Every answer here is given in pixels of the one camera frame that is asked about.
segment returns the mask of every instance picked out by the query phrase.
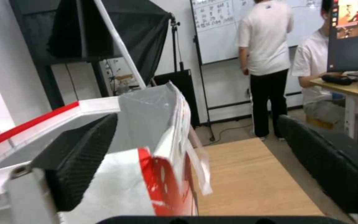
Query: plastic bag handle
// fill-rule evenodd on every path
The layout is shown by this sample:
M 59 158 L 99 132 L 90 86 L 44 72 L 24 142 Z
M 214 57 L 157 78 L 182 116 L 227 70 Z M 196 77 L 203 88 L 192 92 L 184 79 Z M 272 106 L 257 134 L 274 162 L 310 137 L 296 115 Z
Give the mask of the plastic bag handle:
M 192 126 L 189 129 L 189 139 L 197 147 L 197 151 L 200 156 L 199 157 L 197 155 L 191 143 L 187 141 L 188 145 L 186 147 L 186 151 L 199 179 L 199 187 L 201 189 L 201 193 L 203 195 L 211 194 L 213 190 L 210 182 L 211 172 L 209 169 L 209 156 Z

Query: softbox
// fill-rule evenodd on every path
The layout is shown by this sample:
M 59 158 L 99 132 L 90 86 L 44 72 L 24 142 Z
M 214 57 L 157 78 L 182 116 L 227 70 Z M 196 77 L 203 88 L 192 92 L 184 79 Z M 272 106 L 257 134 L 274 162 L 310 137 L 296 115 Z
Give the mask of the softbox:
M 153 78 L 167 36 L 171 14 L 149 0 L 102 1 L 146 84 Z M 49 52 L 82 57 L 119 55 L 93 0 L 62 0 Z

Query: light stand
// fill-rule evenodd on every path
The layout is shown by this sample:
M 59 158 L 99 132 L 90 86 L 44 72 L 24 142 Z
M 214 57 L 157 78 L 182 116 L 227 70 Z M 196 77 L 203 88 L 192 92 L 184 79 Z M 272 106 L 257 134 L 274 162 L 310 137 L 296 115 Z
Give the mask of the light stand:
M 176 58 L 176 33 L 178 31 L 178 26 L 180 26 L 180 22 L 176 22 L 175 16 L 171 13 L 173 65 L 174 65 L 174 68 L 175 68 L 175 73 L 178 72 L 177 58 Z M 180 65 L 180 71 L 183 71 L 184 70 L 183 61 L 180 61 L 179 65 Z

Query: man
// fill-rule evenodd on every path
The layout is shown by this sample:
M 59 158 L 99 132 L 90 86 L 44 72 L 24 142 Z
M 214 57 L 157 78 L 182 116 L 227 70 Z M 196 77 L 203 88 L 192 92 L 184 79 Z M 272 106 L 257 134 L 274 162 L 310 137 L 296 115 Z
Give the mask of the man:
M 256 5 L 240 21 L 239 56 L 244 75 L 250 74 L 255 135 L 266 139 L 269 134 L 267 100 L 273 113 L 274 134 L 282 140 L 277 128 L 279 115 L 287 114 L 284 97 L 290 57 L 287 33 L 292 31 L 292 10 L 283 2 L 254 0 Z
M 323 0 L 321 16 L 324 19 L 324 24 L 322 28 L 297 47 L 292 75 L 298 77 L 299 84 L 303 88 L 306 115 L 331 123 L 334 125 L 334 129 L 343 131 L 344 100 L 333 100 L 331 92 L 310 82 L 327 74 L 331 4 L 332 0 Z M 330 75 L 340 76 L 342 74 L 330 73 Z

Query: wooden tabletop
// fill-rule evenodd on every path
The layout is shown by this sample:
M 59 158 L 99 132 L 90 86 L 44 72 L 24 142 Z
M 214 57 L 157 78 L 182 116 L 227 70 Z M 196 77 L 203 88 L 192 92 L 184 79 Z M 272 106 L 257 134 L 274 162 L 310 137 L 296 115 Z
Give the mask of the wooden tabletop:
M 206 150 L 213 194 L 197 190 L 200 215 L 324 216 L 259 139 Z
M 324 82 L 321 78 L 314 79 L 311 82 L 333 92 L 358 96 L 358 82 L 355 82 L 349 86 L 342 86 L 334 83 Z

